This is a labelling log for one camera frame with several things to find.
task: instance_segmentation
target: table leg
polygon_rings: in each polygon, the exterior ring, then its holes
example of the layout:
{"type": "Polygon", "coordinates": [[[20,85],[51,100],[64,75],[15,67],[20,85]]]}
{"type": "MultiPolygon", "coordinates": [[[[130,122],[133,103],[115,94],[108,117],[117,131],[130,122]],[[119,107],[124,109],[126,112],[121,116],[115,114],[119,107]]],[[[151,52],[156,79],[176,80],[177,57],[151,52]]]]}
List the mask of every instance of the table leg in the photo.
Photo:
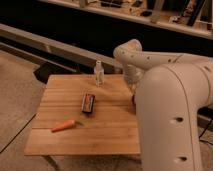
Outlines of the table leg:
{"type": "Polygon", "coordinates": [[[51,156],[47,155],[42,157],[54,168],[55,171],[60,171],[59,166],[57,165],[57,163],[55,162],[55,160],[53,160],[51,156]]]}

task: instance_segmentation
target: orange carrot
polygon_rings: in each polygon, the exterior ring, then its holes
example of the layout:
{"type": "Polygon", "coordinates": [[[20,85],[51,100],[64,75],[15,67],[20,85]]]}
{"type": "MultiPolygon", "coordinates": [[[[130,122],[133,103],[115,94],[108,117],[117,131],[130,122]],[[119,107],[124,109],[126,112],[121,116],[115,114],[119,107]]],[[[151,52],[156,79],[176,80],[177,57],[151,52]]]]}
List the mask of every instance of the orange carrot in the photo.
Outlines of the orange carrot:
{"type": "Polygon", "coordinates": [[[67,120],[59,125],[56,125],[51,129],[52,132],[62,131],[64,129],[72,128],[76,126],[76,122],[73,119],[67,120]]]}

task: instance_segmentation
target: bottle cap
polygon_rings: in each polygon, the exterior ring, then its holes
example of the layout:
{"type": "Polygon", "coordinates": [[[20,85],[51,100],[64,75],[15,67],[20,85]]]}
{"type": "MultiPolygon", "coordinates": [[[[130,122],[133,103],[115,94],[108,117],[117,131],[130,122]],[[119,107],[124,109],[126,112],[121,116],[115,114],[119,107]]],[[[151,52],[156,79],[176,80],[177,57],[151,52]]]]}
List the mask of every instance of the bottle cap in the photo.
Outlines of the bottle cap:
{"type": "Polygon", "coordinates": [[[102,69],[101,61],[96,61],[96,69],[102,69]]]}

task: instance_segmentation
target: wooden table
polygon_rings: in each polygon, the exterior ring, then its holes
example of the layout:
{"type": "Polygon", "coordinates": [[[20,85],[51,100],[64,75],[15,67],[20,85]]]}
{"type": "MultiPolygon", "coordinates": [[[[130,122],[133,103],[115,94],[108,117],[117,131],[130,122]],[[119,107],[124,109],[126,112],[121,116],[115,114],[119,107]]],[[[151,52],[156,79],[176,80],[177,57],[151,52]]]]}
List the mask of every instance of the wooden table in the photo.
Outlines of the wooden table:
{"type": "Polygon", "coordinates": [[[135,108],[122,75],[105,75],[105,83],[100,87],[95,85],[93,75],[49,78],[25,148],[26,155],[139,153],[135,108]],[[81,112],[84,93],[95,95],[90,117],[81,112]],[[84,126],[50,131],[68,119],[81,121],[84,126]]]}

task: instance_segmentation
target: glass bottle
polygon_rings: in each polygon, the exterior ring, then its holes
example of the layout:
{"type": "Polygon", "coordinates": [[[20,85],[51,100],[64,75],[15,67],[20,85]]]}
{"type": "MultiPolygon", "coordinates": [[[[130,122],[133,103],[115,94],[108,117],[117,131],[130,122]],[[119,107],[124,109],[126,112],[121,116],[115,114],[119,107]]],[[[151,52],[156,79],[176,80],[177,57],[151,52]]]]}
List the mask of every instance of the glass bottle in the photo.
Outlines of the glass bottle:
{"type": "Polygon", "coordinates": [[[94,75],[95,75],[95,83],[97,86],[100,86],[104,83],[104,68],[102,66],[101,61],[96,61],[96,65],[94,67],[94,75]]]}

